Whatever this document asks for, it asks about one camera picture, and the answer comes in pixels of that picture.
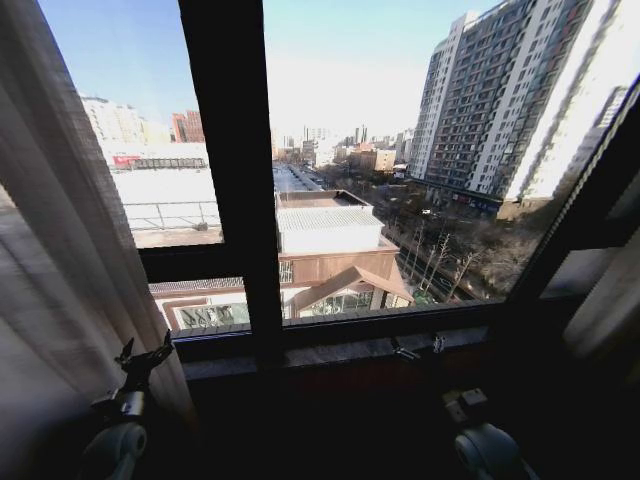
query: blue sky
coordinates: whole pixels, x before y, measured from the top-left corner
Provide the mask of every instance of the blue sky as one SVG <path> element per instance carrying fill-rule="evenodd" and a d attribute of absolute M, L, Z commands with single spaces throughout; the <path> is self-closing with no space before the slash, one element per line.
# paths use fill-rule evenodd
<path fill-rule="evenodd" d="M 272 125 L 415 126 L 451 22 L 496 0 L 264 0 Z M 76 88 L 169 124 L 197 109 L 175 0 L 40 0 Z"/>

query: curtain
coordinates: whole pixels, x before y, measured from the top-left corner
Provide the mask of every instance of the curtain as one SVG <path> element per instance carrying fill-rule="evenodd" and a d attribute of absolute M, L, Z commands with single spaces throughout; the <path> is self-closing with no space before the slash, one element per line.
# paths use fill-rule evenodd
<path fill-rule="evenodd" d="M 570 350 L 621 386 L 640 381 L 640 231 L 614 256 L 564 333 Z"/>
<path fill-rule="evenodd" d="M 124 209 L 35 0 L 0 0 L 0 476 L 44 429 L 122 384 L 113 358 L 162 343 Z M 158 402 L 193 407 L 177 355 Z"/>

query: window pane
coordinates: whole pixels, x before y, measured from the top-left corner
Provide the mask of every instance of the window pane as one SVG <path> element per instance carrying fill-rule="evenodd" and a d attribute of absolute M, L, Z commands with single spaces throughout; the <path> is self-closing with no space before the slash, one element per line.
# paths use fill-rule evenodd
<path fill-rule="evenodd" d="M 197 336 L 250 330 L 240 277 L 149 284 L 174 334 Z"/>
<path fill-rule="evenodd" d="M 222 241 L 175 0 L 41 0 L 139 248 Z"/>
<path fill-rule="evenodd" d="M 635 2 L 472 4 L 265 2 L 285 324 L 504 299 L 566 202 Z"/>

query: window frame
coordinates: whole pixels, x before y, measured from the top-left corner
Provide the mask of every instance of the window frame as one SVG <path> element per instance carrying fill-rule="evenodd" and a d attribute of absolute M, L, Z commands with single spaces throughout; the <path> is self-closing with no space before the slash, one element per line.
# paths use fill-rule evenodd
<path fill-rule="evenodd" d="M 224 243 L 140 249 L 139 253 L 150 283 L 242 277 L 251 320 L 251 331 L 176 338 L 182 361 L 243 353 L 273 359 L 279 358 L 283 349 L 301 345 L 442 328 L 500 328 L 522 320 L 525 312 L 560 311 L 565 312 L 561 318 L 566 320 L 584 296 L 540 298 L 564 258 L 572 250 L 624 245 L 640 224 L 638 215 L 632 221 L 606 219 L 639 171 L 635 162 L 607 160 L 634 151 L 634 129 L 640 119 L 635 103 L 639 91 L 636 80 L 596 149 L 596 161 L 585 166 L 570 199 L 505 301 L 377 311 L 357 320 L 285 328 L 280 305 L 272 162 L 268 160 L 271 135 L 262 2 L 217 3 L 216 16 L 225 21 L 216 28 L 212 28 L 206 2 L 180 0 L 179 5 Z M 229 44 L 234 48 L 215 50 L 213 62 L 211 45 Z M 215 66 L 223 66 L 227 73 L 221 75 Z M 239 155 L 242 161 L 248 159 L 249 168 L 234 160 Z M 548 325 L 548 315 L 542 317 L 541 324 Z"/>

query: sign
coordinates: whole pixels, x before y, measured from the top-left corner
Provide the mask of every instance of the sign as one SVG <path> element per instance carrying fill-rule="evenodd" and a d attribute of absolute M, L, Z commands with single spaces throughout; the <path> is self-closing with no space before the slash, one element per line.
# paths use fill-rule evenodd
<path fill-rule="evenodd" d="M 116 165 L 130 165 L 136 160 L 140 160 L 139 155 L 114 155 L 113 162 Z"/>

